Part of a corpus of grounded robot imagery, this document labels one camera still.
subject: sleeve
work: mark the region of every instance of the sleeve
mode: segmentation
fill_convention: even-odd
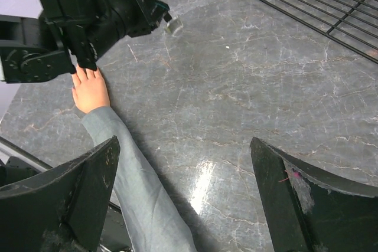
[[[135,252],[195,252],[193,236],[156,172],[111,107],[100,107],[82,121],[95,145],[112,136],[120,143],[114,190]]]

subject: marble tabletop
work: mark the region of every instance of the marble tabletop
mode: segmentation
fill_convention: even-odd
[[[125,38],[98,65],[199,251],[273,251],[254,136],[378,186],[376,64],[257,0],[163,1],[180,35]],[[89,150],[71,87],[22,85],[0,135],[52,166]]]

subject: hand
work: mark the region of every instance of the hand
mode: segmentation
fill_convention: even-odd
[[[99,68],[97,71],[92,71],[77,66],[72,80],[73,100],[79,110],[86,114],[98,107],[110,106],[106,84]]]

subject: robotic arm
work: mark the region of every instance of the robotic arm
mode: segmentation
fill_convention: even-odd
[[[162,20],[167,31],[182,28],[160,0],[40,0],[39,19],[0,15],[0,80],[39,83],[75,73],[96,61],[124,36],[150,34]]]

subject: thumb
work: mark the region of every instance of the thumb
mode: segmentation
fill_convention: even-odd
[[[76,93],[75,88],[72,88],[72,96],[73,96],[73,101],[77,105],[77,102],[79,101],[79,99],[77,98],[77,93]]]

